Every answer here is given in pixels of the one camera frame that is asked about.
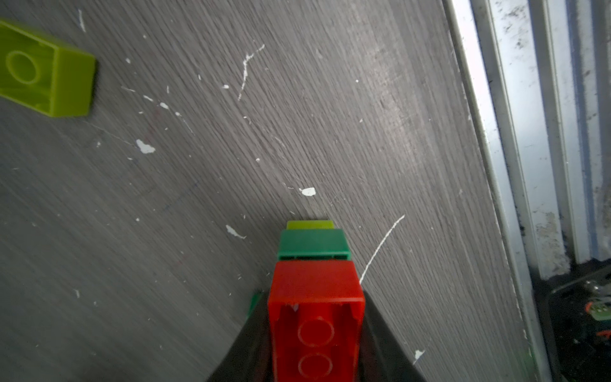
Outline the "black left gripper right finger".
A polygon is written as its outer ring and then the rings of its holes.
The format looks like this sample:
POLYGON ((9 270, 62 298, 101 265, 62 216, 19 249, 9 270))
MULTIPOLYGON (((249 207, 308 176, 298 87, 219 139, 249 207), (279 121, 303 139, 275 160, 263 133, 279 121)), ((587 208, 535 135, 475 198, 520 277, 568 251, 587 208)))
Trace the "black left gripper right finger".
POLYGON ((424 382, 423 375, 404 353, 367 291, 364 291, 364 297, 359 381, 424 382))

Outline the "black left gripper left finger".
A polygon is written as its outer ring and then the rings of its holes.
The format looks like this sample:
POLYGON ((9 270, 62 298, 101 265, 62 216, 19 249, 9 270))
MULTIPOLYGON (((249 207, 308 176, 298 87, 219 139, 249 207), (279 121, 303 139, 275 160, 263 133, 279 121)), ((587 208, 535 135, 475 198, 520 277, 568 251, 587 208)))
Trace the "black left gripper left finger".
POLYGON ((272 381, 272 345, 267 310, 268 292, 231 345, 228 353, 207 381, 272 381))

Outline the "red lego brick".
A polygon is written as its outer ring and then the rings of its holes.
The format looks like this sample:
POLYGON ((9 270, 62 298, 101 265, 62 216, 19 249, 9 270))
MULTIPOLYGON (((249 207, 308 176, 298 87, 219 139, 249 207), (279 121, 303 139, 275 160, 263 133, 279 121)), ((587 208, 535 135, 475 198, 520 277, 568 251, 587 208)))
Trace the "red lego brick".
POLYGON ((278 262, 267 301, 274 380, 354 381, 364 308, 353 262, 278 262))

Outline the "lime square lego brick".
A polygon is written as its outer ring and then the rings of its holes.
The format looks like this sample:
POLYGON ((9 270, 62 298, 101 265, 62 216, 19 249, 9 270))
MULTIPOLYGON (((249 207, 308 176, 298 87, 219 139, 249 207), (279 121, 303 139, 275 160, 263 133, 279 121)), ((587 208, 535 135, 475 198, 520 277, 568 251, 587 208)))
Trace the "lime square lego brick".
POLYGON ((306 221, 288 221, 286 224, 287 230, 322 230, 335 229, 332 221, 322 220, 306 220, 306 221))

